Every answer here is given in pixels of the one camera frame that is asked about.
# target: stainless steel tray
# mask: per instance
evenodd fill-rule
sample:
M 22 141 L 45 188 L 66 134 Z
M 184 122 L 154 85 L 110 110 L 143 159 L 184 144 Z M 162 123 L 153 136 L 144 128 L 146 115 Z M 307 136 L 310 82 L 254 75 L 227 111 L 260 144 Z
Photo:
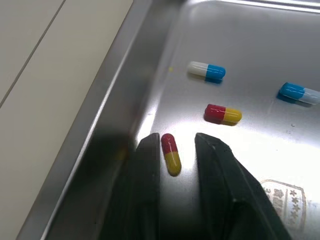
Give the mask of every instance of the stainless steel tray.
M 320 105 L 277 96 L 285 82 L 320 90 L 319 12 L 315 1 L 135 0 L 18 239 L 95 239 L 121 156 L 155 132 L 174 135 L 182 163 L 171 177 L 161 159 L 161 229 L 199 229 L 202 132 L 231 147 L 294 239 L 319 239 Z M 223 82 L 188 75 L 190 61 L 225 67 Z M 207 104 L 243 118 L 206 122 Z

